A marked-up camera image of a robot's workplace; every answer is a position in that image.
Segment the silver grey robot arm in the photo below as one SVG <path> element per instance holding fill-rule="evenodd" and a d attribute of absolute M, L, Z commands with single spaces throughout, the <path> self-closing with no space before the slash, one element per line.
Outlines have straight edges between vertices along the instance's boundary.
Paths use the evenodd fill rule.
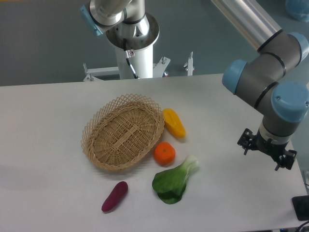
<path fill-rule="evenodd" d="M 297 152 L 286 146 L 309 109 L 309 91 L 279 80 L 307 57 L 309 43 L 302 34 L 283 32 L 254 0 L 216 0 L 214 5 L 259 54 L 249 63 L 234 61 L 222 77 L 232 94 L 263 115 L 257 134 L 246 129 L 238 145 L 269 155 L 277 168 L 291 169 Z M 169 61 L 153 65 L 159 25 L 144 1 L 92 0 L 80 12 L 89 30 L 105 34 L 115 47 L 121 79 L 163 77 Z"/>

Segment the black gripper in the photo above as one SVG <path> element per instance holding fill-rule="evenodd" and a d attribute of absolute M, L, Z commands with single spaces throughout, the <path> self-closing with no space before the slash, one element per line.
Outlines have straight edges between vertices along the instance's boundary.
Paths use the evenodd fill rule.
<path fill-rule="evenodd" d="M 297 151 L 285 150 L 288 142 L 274 144 L 272 141 L 271 138 L 265 140 L 259 131 L 254 135 L 251 130 L 246 128 L 237 144 L 244 149 L 244 155 L 246 155 L 249 150 L 259 150 L 271 156 L 277 163 L 275 171 L 278 171 L 279 168 L 291 170 L 297 156 Z"/>

